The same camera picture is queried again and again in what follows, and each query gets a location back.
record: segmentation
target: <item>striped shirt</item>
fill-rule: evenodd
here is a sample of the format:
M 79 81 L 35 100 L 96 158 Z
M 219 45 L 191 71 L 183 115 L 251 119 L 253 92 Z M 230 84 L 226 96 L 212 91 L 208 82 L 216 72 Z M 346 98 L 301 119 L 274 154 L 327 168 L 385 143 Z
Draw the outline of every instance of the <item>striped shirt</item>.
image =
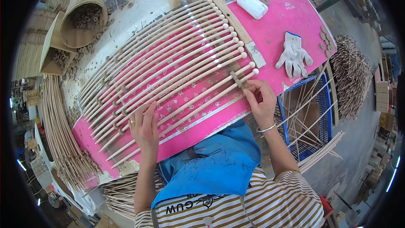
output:
M 188 228 L 207 224 L 211 228 L 316 228 L 324 214 L 319 196 L 300 173 L 285 171 L 270 181 L 260 168 L 254 170 L 244 197 L 185 195 L 162 201 L 152 211 L 159 227 Z M 138 213 L 135 227 L 153 227 L 152 211 Z

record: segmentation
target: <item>factory floor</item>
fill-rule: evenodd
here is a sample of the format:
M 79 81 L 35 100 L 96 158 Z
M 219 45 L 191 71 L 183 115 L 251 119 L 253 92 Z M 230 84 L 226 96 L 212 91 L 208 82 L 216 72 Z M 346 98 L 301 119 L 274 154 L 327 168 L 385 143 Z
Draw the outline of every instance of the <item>factory floor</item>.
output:
M 321 13 L 334 36 L 347 33 L 358 43 L 362 53 L 369 60 L 374 69 L 381 59 L 382 48 L 377 32 L 369 24 L 363 24 L 354 18 L 343 1 L 327 8 Z M 341 141 L 334 150 L 343 158 L 327 155 L 312 166 L 303 176 L 318 195 L 326 196 L 330 188 L 337 182 L 340 183 L 339 194 L 349 203 L 355 200 L 363 174 L 373 148 L 373 138 L 379 122 L 379 112 L 374 111 L 373 84 L 370 86 L 368 96 L 356 121 L 340 121 L 333 129 L 333 136 L 339 131 L 345 132 Z M 250 114 L 246 117 L 251 129 L 256 129 L 256 122 Z M 274 176 L 269 160 L 269 149 L 264 138 L 255 135 L 256 141 L 262 149 L 262 167 L 269 178 Z M 344 207 L 338 198 L 332 202 L 332 207 L 337 213 Z M 121 228 L 133 227 L 133 221 L 122 217 L 109 210 L 104 204 L 99 214 L 110 216 Z

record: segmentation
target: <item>bin of wooden washers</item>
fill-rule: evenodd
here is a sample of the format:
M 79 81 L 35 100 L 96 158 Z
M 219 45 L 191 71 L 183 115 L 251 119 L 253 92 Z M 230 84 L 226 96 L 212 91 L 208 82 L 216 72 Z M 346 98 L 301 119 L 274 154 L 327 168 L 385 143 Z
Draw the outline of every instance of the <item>bin of wooden washers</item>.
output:
M 69 48 L 62 43 L 60 26 L 64 16 L 64 12 L 57 14 L 45 37 L 40 62 L 41 73 L 64 75 L 72 60 L 79 56 L 76 48 Z
M 81 48 L 93 42 L 107 24 L 103 0 L 70 0 L 62 20 L 62 42 L 70 48 Z

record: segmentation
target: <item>glue bottle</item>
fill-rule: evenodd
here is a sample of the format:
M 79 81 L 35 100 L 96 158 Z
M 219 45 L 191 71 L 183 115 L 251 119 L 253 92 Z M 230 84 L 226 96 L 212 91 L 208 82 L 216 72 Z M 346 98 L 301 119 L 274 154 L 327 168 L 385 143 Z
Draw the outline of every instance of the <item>glue bottle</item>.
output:
M 236 2 L 256 20 L 261 19 L 268 10 L 260 0 L 236 0 Z

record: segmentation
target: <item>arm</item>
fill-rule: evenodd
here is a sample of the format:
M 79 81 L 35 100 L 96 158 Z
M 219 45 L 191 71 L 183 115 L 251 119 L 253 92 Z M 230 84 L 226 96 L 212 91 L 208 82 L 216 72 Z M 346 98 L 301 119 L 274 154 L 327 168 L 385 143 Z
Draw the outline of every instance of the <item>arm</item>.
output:
M 140 168 L 136 181 L 134 210 L 149 210 L 156 197 L 155 169 L 158 159 L 158 117 L 154 114 L 156 102 L 139 107 L 128 121 L 132 137 L 140 148 Z
M 243 90 L 251 106 L 252 113 L 261 130 L 267 129 L 274 124 L 274 110 L 277 98 L 267 81 L 248 80 L 250 89 Z M 274 127 L 263 134 L 269 145 L 271 165 L 275 175 L 286 170 L 299 171 L 298 165 L 281 138 L 278 130 Z

